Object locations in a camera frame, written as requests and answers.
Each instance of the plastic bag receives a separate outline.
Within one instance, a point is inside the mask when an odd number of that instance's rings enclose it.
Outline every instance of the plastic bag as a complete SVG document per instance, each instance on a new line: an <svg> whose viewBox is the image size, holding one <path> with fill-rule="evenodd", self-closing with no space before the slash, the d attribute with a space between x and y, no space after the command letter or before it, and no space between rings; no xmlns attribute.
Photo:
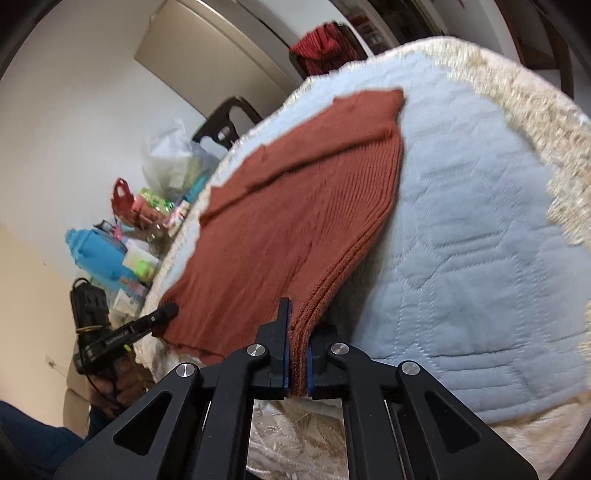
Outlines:
<svg viewBox="0 0 591 480"><path fill-rule="evenodd" d="M172 202L182 198L197 179L209 178L219 159L188 136L179 119L144 144L142 171L148 187Z"/></svg>

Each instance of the blue container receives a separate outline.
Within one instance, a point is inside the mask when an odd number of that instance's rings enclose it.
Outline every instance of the blue container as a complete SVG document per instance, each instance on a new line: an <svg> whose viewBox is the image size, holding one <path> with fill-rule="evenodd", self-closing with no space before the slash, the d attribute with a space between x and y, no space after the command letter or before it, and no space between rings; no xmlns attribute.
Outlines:
<svg viewBox="0 0 591 480"><path fill-rule="evenodd" d="M96 229L69 229L66 243L76 265L109 289L123 288L122 277L137 281L135 273L122 265L125 248L107 233Z"/></svg>

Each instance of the metal screw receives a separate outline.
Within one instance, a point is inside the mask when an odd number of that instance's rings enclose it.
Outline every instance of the metal screw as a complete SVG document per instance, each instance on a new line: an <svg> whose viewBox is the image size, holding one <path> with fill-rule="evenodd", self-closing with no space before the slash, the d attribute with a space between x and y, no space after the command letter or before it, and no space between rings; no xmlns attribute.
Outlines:
<svg viewBox="0 0 591 480"><path fill-rule="evenodd" d="M402 364L402 371L407 375L416 375L421 371L421 367L415 362L404 362Z"/></svg>
<svg viewBox="0 0 591 480"><path fill-rule="evenodd" d="M333 343L330 346L330 351L333 352L335 355L344 355L349 353L349 345L346 343Z"/></svg>
<svg viewBox="0 0 591 480"><path fill-rule="evenodd" d="M177 367L177 375L179 377L190 377L195 373L195 365L193 364L180 364Z"/></svg>
<svg viewBox="0 0 591 480"><path fill-rule="evenodd" d="M261 345L260 343L253 343L252 345L248 346L246 353L248 353L250 356L261 356L263 353L265 353L265 346Z"/></svg>

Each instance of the clutter pile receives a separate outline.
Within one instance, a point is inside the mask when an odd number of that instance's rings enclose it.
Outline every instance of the clutter pile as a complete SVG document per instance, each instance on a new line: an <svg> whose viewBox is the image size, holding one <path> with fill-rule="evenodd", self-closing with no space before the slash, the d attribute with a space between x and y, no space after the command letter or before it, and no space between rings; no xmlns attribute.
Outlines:
<svg viewBox="0 0 591 480"><path fill-rule="evenodd" d="M111 198L113 220L66 232L74 262L106 291L119 322L138 316L160 259L218 164L175 121L144 147L148 186L134 195L128 182L118 178Z"/></svg>

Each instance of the red cloth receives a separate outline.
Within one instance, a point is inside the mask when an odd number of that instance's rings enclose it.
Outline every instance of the red cloth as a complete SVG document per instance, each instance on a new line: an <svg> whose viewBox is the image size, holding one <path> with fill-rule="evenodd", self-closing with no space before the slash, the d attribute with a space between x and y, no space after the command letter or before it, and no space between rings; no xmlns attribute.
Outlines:
<svg viewBox="0 0 591 480"><path fill-rule="evenodd" d="M361 60L336 23L326 23L308 32L290 48L308 75L324 75L345 63Z"/></svg>
<svg viewBox="0 0 591 480"><path fill-rule="evenodd" d="M337 98L212 189L195 252L162 299L180 308L167 342L215 363L252 343L289 297L292 389L306 392L310 334L395 205L403 98Z"/></svg>

